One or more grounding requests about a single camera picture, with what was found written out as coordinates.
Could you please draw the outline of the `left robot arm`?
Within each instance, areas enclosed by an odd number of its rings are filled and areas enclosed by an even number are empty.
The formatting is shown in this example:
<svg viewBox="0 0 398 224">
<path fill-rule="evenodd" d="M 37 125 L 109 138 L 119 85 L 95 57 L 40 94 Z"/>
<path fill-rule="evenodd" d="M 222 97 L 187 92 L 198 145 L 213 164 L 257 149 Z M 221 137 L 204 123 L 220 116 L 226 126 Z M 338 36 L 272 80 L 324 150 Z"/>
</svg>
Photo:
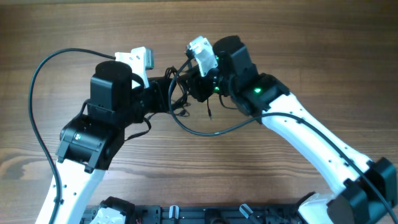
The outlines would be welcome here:
<svg viewBox="0 0 398 224">
<path fill-rule="evenodd" d="M 169 110 L 169 76 L 148 86 L 131 67 L 114 60 L 98 64 L 90 80 L 90 98 L 60 132 L 55 173 L 37 223 L 79 223 L 111 161 L 123 144 L 143 136 L 125 136 L 132 124 L 150 121 L 148 113 Z"/>
</svg>

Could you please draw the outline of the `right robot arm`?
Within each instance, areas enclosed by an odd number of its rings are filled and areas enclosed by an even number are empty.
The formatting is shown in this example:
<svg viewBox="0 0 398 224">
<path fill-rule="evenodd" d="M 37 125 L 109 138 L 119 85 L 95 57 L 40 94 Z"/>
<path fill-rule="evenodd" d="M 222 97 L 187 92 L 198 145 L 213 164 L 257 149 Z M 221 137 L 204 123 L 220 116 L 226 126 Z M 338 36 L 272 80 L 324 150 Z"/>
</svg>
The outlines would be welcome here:
<svg viewBox="0 0 398 224">
<path fill-rule="evenodd" d="M 259 73 L 236 36 L 187 45 L 196 66 L 188 73 L 198 101 L 230 96 L 237 109 L 282 136 L 322 175 L 330 190 L 310 193 L 297 210 L 307 223 L 376 223 L 397 205 L 397 172 L 387 159 L 372 161 L 316 120 L 276 77 Z"/>
</svg>

